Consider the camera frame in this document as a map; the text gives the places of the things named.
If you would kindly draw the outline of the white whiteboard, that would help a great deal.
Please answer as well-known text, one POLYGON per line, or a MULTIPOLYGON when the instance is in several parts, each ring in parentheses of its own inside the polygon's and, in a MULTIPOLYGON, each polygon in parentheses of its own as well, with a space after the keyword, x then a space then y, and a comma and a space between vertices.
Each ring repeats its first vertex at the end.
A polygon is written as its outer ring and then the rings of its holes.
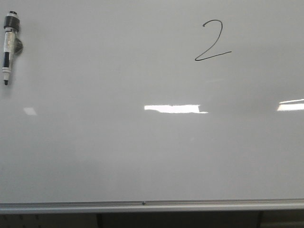
POLYGON ((301 0, 3 0, 2 203, 301 199, 301 0))

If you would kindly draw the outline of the aluminium whiteboard marker tray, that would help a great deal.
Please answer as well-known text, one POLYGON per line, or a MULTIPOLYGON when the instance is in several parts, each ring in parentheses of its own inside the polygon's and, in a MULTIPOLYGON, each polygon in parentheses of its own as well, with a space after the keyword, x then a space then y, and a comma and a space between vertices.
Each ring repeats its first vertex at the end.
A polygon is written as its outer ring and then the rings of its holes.
POLYGON ((146 200, 98 202, 1 203, 0 213, 144 213, 303 209, 303 199, 146 200))

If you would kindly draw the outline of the black and white marker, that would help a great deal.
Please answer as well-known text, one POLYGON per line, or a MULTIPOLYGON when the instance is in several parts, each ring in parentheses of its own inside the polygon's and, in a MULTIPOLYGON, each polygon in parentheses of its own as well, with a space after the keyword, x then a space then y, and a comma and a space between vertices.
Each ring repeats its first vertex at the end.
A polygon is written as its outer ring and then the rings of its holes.
POLYGON ((19 55, 23 50, 23 43, 18 37, 20 30, 20 20, 17 12, 9 11, 4 19, 4 45, 3 45, 3 81, 4 85, 9 84, 12 73, 12 65, 15 55, 19 55))

